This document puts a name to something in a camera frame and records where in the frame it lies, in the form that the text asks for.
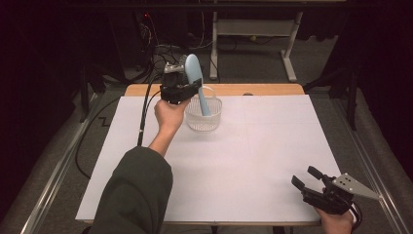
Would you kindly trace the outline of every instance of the jacket sleeve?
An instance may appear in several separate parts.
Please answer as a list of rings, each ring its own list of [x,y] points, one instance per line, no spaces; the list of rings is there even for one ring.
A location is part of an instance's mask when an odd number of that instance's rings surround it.
[[[171,189],[164,157],[150,148],[130,150],[103,190],[90,234],[159,233]]]

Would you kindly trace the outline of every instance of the white table surface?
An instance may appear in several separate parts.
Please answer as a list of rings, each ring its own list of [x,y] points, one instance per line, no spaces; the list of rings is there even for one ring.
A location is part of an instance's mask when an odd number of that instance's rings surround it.
[[[166,159],[173,188],[165,222],[308,225],[319,216],[291,184],[293,175],[321,191],[307,173],[314,166],[340,175],[308,96],[234,96],[223,102],[219,127],[198,133],[183,123]],[[143,145],[158,125],[154,98]],[[103,188],[124,154],[137,143],[143,97],[122,97],[76,219],[92,221]]]

